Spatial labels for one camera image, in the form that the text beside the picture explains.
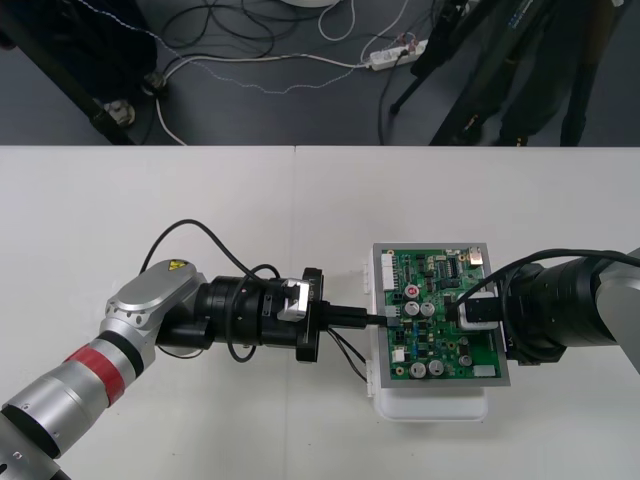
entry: metal frame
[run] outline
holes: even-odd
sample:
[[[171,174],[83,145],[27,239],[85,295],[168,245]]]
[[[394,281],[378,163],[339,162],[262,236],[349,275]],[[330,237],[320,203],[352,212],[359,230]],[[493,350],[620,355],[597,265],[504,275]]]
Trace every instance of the metal frame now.
[[[91,125],[107,140],[114,145],[135,145],[111,115],[98,105],[67,69],[33,38],[28,28],[4,5],[3,0],[0,0],[0,28],[89,118]]]
[[[382,291],[382,266],[380,265],[380,255],[387,250],[439,250],[439,249],[467,249],[469,247],[480,247],[484,260],[484,275],[491,273],[489,263],[489,250],[486,243],[375,243],[373,245],[373,275],[375,282],[376,311],[383,312],[385,307],[384,292]],[[508,387],[509,370],[507,366],[507,356],[505,353],[502,330],[497,328],[493,331],[494,342],[499,352],[499,365],[501,378],[478,378],[478,379],[422,379],[422,380],[392,380],[389,372],[389,342],[387,329],[378,328],[378,359],[380,364],[380,380],[382,388],[438,388],[438,387]]]

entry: red band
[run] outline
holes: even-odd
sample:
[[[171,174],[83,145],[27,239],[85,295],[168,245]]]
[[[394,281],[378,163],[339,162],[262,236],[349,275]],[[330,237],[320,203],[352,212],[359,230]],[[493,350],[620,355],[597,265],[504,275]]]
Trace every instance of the red band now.
[[[95,373],[107,390],[109,398],[109,406],[116,403],[124,393],[124,379],[120,372],[111,361],[100,352],[97,352],[89,345],[85,345],[76,353],[71,355],[66,361],[75,360],[82,363],[85,367]]]

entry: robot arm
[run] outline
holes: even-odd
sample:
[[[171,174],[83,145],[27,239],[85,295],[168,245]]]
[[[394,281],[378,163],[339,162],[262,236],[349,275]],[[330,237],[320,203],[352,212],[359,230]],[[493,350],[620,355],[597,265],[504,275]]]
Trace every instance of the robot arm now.
[[[317,269],[306,269],[302,280],[218,277],[207,283],[183,260],[149,268],[109,299],[93,341],[2,407],[0,479],[67,478],[53,459],[149,368],[156,345],[192,350],[208,349],[214,341],[279,346],[295,348],[299,361],[315,362],[321,331],[386,323],[386,317],[368,315],[366,309],[323,301],[322,282]],[[241,298],[235,299],[238,288]],[[227,330],[225,320],[232,316],[233,329]]]
[[[3,479],[61,475],[51,459],[67,452],[154,362],[164,316],[192,301],[205,283],[193,265],[173,264],[182,268],[161,262],[125,285],[107,302],[93,341],[3,406]]]
[[[521,365],[558,362],[568,347],[620,345],[640,372],[640,249],[599,252],[618,261],[591,253],[551,268],[511,270],[511,279],[507,273],[498,282],[499,298],[471,295],[459,314],[471,323],[502,322],[507,358]]]

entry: circuit board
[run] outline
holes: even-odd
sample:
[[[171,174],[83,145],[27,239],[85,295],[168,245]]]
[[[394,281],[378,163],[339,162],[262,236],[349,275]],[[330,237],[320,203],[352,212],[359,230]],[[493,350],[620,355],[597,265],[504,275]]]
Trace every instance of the circuit board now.
[[[495,329],[461,325],[448,308],[484,278],[477,247],[388,250],[381,261],[392,380],[502,377]]]

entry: white table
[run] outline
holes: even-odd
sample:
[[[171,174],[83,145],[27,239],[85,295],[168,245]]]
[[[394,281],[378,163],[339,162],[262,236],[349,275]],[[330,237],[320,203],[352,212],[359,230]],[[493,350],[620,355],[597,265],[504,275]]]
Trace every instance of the white table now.
[[[434,148],[3,148],[0,399],[96,335],[106,299],[171,222],[207,223],[246,264],[323,268],[326,297],[366,305],[375,241],[485,241],[494,268],[552,246],[638,246],[640,153]],[[157,258],[233,266],[195,229]],[[366,349],[367,335],[349,337]],[[617,348],[511,367],[482,424],[373,412],[327,338],[316,365],[215,345],[156,364],[60,464],[74,480],[635,479],[640,378]]]

